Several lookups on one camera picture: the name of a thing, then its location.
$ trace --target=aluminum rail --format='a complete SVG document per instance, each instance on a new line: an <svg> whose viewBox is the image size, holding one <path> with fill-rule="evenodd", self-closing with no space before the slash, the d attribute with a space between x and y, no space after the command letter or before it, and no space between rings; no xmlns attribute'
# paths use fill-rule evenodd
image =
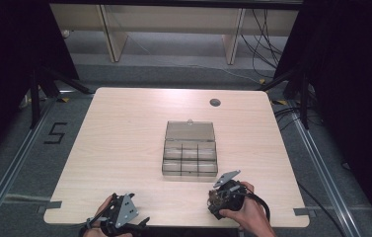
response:
<svg viewBox="0 0 372 237"><path fill-rule="evenodd" d="M11 162L10 166L8 167L6 173L4 174L3 178L0 182L0 207L1 204L10 190L11 186L13 185L14 181L16 180L23 164L31 151L33 144L36 141L36 138L43 127L44 121L50 112L51 108L55 104L55 99L51 99L50 102L47 102L44 106L40 120L37 122L35 127L29 130L29 133L26 135L25 140L23 141L22 145L20 146L17 154L15 155L13 161Z"/></svg>
<svg viewBox="0 0 372 237"><path fill-rule="evenodd" d="M295 107L295 103L289 101L291 107ZM297 114L292 113L293 119L295 120L296 127L302 137L303 143L308 149L309 155L314 163L317 173L321 179L322 184L330 198L330 201L335 209L336 215L338 216L339 222L341 223L342 229L345 235L348 237L358 237L361 236L360 230L355 223L354 217L351 214L343 196L341 195L336 183L331 175L327 164L321 156L318 147L315 144L313 137L309 130L305 129L302 122L297 117Z"/></svg>

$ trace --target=black cable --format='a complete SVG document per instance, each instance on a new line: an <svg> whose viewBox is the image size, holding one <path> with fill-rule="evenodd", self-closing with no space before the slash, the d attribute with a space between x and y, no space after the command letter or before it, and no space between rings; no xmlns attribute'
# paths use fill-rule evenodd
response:
<svg viewBox="0 0 372 237"><path fill-rule="evenodd" d="M266 219L270 220L270 211L269 211L269 207L268 205L266 204L266 202L259 196L257 196L256 194L254 194L254 192L252 192L251 190L249 190L247 187L245 187L245 189L247 191L249 191L250 193L249 194L242 194L242 193L230 193L230 195L236 195L236 196L245 196L247 198L251 198L253 200L255 200L258 204L262 205L262 207L264 208L264 211L265 211L265 217Z"/></svg>
<svg viewBox="0 0 372 237"><path fill-rule="evenodd" d="M299 183L299 181L296 181L297 185L302 189L320 208L324 211L324 213L330 218L330 220L335 225L336 229L339 231L339 234L342 237L345 237L345 234L343 233L342 229L339 227L338 223L335 221L335 219L330 215L330 213L321 205L321 203L305 188L302 186L302 184Z"/></svg>
<svg viewBox="0 0 372 237"><path fill-rule="evenodd" d="M284 117L286 117L288 114L290 114L291 112L288 112L287 114L283 114L282 116L281 116L281 118L279 118L278 120L277 120L277 124L279 124L280 122L281 122L281 120L282 119L284 119Z"/></svg>
<svg viewBox="0 0 372 237"><path fill-rule="evenodd" d="M274 112L274 115L278 117L278 116L281 116L282 114L288 114L288 113L296 112L298 110L300 110L300 108L286 108L281 111Z"/></svg>
<svg viewBox="0 0 372 237"><path fill-rule="evenodd" d="M270 79L272 79L272 76L267 76L267 75L263 75L263 74L261 74L260 72L258 72L257 70L256 70L256 65L255 65L255 55L253 54L253 69L254 69L254 71L259 75L259 76L261 76L261 77L266 77L266 78L270 78Z"/></svg>
<svg viewBox="0 0 372 237"><path fill-rule="evenodd" d="M287 126L289 126L291 123L293 123L293 122L294 122L295 120L297 120L297 119L300 119L300 117L299 117L299 118L295 118L294 120L292 120L291 122L289 122L286 126L282 127L282 128L280 129L280 131L284 130Z"/></svg>
<svg viewBox="0 0 372 237"><path fill-rule="evenodd" d="M269 66L271 66L273 68L276 68L276 66L274 64L272 64L271 62L269 62L264 56L262 56L259 52L257 52L257 48L258 48L257 46L255 48L253 48L251 46L251 44L247 42L247 40L245 39L245 37L243 35L241 35L241 38L244 40L245 44L250 49L250 51L253 54L253 56L256 55L259 59L261 59L263 62L265 62Z"/></svg>
<svg viewBox="0 0 372 237"><path fill-rule="evenodd" d="M108 206L106 206L105 209L103 209L100 213L98 213L96 216L94 216L94 218L92 220L87 220L86 222L84 223L80 223L80 224L74 224L74 225L70 225L69 227L70 228L77 228L79 229L78 231L78 237L83 237L85 232L88 230L88 229L91 229L91 228L96 228L96 227L93 227L91 226L92 223L96 222L102 215L103 213L112 206L112 203L110 203Z"/></svg>
<svg viewBox="0 0 372 237"><path fill-rule="evenodd" d="M117 197L116 194L112 194L112 200L109 202L109 204L102 211L100 211L96 216L94 216L93 219L87 220L85 222L85 226L90 228L92 223L96 222L105 213L105 211L107 211L109 208L112 207L112 205L114 205L116 197Z"/></svg>
<svg viewBox="0 0 372 237"><path fill-rule="evenodd" d="M253 15L254 15L254 18L256 19L257 25L259 25L259 29L260 29L260 39L257 39L256 36L254 36L254 38L255 38L256 41L258 42L257 45L261 45L263 48L265 48L265 49L267 49L267 50L269 50L269 51L271 52L271 56L272 56L272 58L273 58L273 60L274 60L274 62L275 62L275 65L277 65L277 64L278 64L278 59L277 59L277 57L276 57L275 54L276 54L276 53L278 53L278 54L282 54L282 52L281 52L280 50L278 50L274 45L272 45L271 41L269 40L268 24L267 24L267 15L268 15L268 10L265 9L263 12L264 12L264 22L263 22L263 25L262 25L262 27L261 27L260 22L259 22L259 20L258 20L258 18L257 18L257 15L256 15L256 13L255 13L255 11L254 11L254 9L253 9ZM263 43L260 42L260 40L261 40L262 38L265 39L266 43L268 44L268 47L265 46L265 45L263 45Z"/></svg>

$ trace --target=clear plastic box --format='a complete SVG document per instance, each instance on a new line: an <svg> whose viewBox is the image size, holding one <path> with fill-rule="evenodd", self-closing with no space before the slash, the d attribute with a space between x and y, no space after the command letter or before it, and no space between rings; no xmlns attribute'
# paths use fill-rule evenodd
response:
<svg viewBox="0 0 372 237"><path fill-rule="evenodd" d="M165 176L217 176L213 123L168 121L162 173Z"/></svg>

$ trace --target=wooden table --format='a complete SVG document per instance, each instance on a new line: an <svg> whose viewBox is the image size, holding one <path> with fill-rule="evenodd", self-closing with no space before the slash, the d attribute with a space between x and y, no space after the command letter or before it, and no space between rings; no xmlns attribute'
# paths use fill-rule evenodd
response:
<svg viewBox="0 0 372 237"><path fill-rule="evenodd" d="M211 99L221 102L210 105ZM236 227L207 209L209 182L173 181L162 175L168 120L212 121L218 176L241 170L235 179L256 187L271 210L274 227L306 227L304 207L281 134L264 92L101 88L87 112L46 211L51 224L81 223L112 193L135 193L138 223L150 226Z"/></svg>

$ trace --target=hand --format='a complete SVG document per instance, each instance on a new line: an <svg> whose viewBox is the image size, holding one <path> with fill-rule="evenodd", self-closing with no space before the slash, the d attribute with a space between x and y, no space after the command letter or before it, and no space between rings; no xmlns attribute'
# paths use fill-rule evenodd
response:
<svg viewBox="0 0 372 237"><path fill-rule="evenodd" d="M254 186L247 182L241 182L248 190L254 192ZM231 218L240 224L240 229L246 229L259 237L275 236L269 224L263 208L254 199L245 197L244 203L239 211L221 209L219 213Z"/></svg>
<svg viewBox="0 0 372 237"><path fill-rule="evenodd" d="M109 205L110 201L112 200L112 196L108 197L102 205L100 205L99 209L96 212L96 215L102 212ZM102 229L100 228L100 221L96 221L92 224L92 229L87 230L84 233L84 237L107 237L105 233L103 233ZM133 237L132 234L122 234L116 237Z"/></svg>

